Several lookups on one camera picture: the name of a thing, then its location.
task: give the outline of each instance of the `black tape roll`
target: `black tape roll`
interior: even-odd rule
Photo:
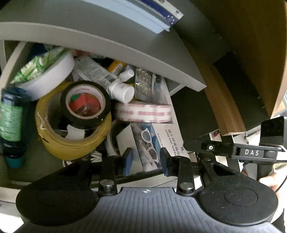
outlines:
[[[101,110],[93,116],[80,116],[69,107],[69,102],[74,94],[90,93],[100,101]],[[78,81],[65,88],[60,100],[61,110],[68,121],[79,129],[90,129],[100,125],[110,112],[110,97],[107,91],[99,84],[91,81]]]

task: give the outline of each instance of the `white tube cap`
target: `white tube cap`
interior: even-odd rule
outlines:
[[[135,72],[132,69],[128,69],[118,75],[118,77],[123,81],[128,81],[131,77],[135,75]]]
[[[111,97],[124,104],[129,103],[135,94],[133,86],[123,83],[121,80],[115,80],[109,87]]]

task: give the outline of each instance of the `gray ribbed panel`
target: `gray ribbed panel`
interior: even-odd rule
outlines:
[[[172,188],[123,188],[116,196],[100,199],[84,219],[60,227],[24,224],[16,233],[279,233],[270,223],[237,227],[208,216],[191,197],[177,195]]]

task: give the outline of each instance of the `tape roll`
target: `tape roll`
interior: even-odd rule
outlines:
[[[53,65],[40,76],[16,84],[17,87],[27,91],[32,101],[38,100],[54,90],[72,72],[75,60],[70,51],[65,52]]]
[[[146,123],[166,123],[172,120],[171,106],[132,101],[129,104],[116,104],[116,117],[121,121]]]
[[[81,93],[89,93],[95,96],[100,102],[100,111],[89,117],[74,113],[69,106],[71,97]],[[90,129],[100,125],[110,112],[110,97],[107,91],[99,84],[91,81],[79,81],[70,84],[63,91],[60,104],[62,113],[68,122],[74,126],[76,125],[75,127],[79,129]]]
[[[112,122],[110,132],[108,133],[107,138],[105,140],[105,146],[107,149],[108,156],[114,156],[114,155],[120,156],[120,153],[118,153],[115,148],[117,147],[116,136],[128,125],[129,123],[119,120],[114,120]]]
[[[105,139],[111,127],[111,114],[109,113],[91,136],[81,140],[69,140],[56,134],[49,124],[49,112],[58,104],[64,89],[71,83],[62,83],[51,93],[42,97],[36,106],[35,119],[38,134],[45,148],[61,160],[74,160],[92,152]]]

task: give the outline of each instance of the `red item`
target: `red item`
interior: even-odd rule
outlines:
[[[69,107],[74,113],[77,113],[78,110],[82,108],[89,112],[88,115],[94,115],[100,111],[101,104],[95,96],[83,93],[78,99],[69,103]]]

